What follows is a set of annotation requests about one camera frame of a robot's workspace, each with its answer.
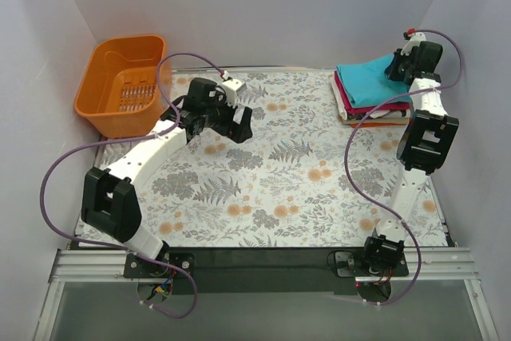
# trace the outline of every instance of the floral pattern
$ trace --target floral pattern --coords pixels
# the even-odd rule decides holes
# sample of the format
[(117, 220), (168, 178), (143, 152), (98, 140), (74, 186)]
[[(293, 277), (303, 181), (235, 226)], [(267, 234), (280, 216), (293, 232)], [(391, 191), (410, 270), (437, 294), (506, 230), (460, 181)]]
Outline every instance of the floral pattern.
[[(363, 246), (382, 209), (350, 186), (343, 125), (329, 73), (237, 73), (247, 82), (240, 104), (253, 108), (254, 137), (238, 145), (207, 129), (174, 153), (137, 191), (143, 222), (171, 246)], [(175, 75), (172, 97), (185, 94), (198, 73)], [(350, 168), (358, 185), (387, 202), (398, 171), (395, 150), (404, 127), (361, 129)], [(105, 168), (133, 145), (109, 145)], [(410, 227), (423, 246), (446, 246), (430, 186)], [(79, 236), (110, 241), (80, 222)], [(410, 239), (407, 246), (412, 246)]]

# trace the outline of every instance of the orange basket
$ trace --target orange basket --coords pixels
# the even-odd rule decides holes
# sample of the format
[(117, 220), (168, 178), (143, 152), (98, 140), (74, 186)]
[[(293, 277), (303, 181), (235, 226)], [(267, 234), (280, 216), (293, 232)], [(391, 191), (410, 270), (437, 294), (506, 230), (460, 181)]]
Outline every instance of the orange basket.
[[(165, 40), (156, 35), (101, 43), (89, 60), (74, 109), (108, 138), (148, 134), (166, 107), (156, 84), (156, 66), (165, 53)], [(160, 74), (168, 94), (168, 61)]]

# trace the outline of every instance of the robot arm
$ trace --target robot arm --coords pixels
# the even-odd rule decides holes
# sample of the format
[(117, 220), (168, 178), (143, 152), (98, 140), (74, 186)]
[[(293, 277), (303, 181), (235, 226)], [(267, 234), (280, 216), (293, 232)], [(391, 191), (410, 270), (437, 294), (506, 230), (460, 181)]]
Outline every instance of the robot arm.
[[(90, 169), (85, 176), (81, 218), (84, 222), (110, 235), (128, 249), (153, 260), (168, 262), (168, 245), (142, 224), (137, 199), (148, 178), (178, 149), (186, 146), (205, 128), (242, 143), (252, 137), (252, 110), (245, 108), (240, 123), (234, 122), (237, 92), (245, 86), (228, 79), (214, 81), (195, 78), (180, 110), (180, 124), (170, 133), (136, 145), (120, 160), (106, 169)], [(169, 128), (176, 116), (168, 109), (151, 134)]]
[[(422, 33), (408, 31), (408, 43), (396, 50), (385, 73), (390, 80), (404, 81), (410, 92), (436, 89), (440, 77), (434, 73), (442, 56), (442, 46), (427, 42)], [(398, 146), (401, 161), (398, 179), (388, 204), (408, 221), (417, 198), (431, 173), (439, 169), (449, 152), (459, 121), (449, 117), (440, 98), (440, 90), (411, 96), (414, 113)], [(381, 220), (375, 236), (367, 238), (364, 258), (373, 269), (395, 268), (402, 258), (406, 232), (394, 216)]]

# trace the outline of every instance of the black bracket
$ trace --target black bracket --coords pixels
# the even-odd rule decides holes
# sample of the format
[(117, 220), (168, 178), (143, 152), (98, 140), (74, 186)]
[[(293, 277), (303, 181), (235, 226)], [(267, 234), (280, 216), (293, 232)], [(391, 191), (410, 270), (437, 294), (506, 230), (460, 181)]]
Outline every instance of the black bracket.
[[(407, 171), (421, 169), (430, 175), (444, 164), (458, 126), (455, 117), (417, 109), (399, 142), (398, 159)], [(426, 132), (432, 133), (435, 139), (424, 138)]]
[[(193, 276), (195, 256), (192, 253), (172, 252), (168, 255), (167, 260), (162, 259), (161, 261), (184, 269), (188, 274)], [(164, 279), (169, 277), (170, 273), (167, 268), (154, 268), (154, 264), (139, 259), (132, 253), (126, 256), (125, 270), (123, 273), (123, 277), (126, 279)], [(176, 273), (175, 278), (183, 279), (185, 277), (180, 273)]]

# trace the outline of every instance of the white backdrop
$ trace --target white backdrop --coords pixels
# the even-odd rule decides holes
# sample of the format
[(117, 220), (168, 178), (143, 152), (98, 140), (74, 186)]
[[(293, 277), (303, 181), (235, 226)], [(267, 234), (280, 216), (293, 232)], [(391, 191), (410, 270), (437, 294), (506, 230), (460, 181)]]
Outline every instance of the white backdrop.
[[(73, 0), (0, 0), (0, 339), (32, 339), (57, 247), (41, 218), (39, 185), (51, 163), (97, 134), (73, 111), (96, 42)], [(71, 232), (91, 151), (50, 180), (48, 209)]]
[[(423, 22), (450, 34), (465, 54), (465, 78), (442, 96), (460, 129), (434, 181), (454, 239), (473, 252), (502, 340), (511, 339), (510, 20), (509, 0), (435, 0)], [(446, 55), (441, 70), (452, 73), (457, 59), (452, 50)]]
[(328, 68), (395, 49), (433, 0), (75, 1), (98, 41), (162, 34), (172, 52), (196, 51), (221, 65)]

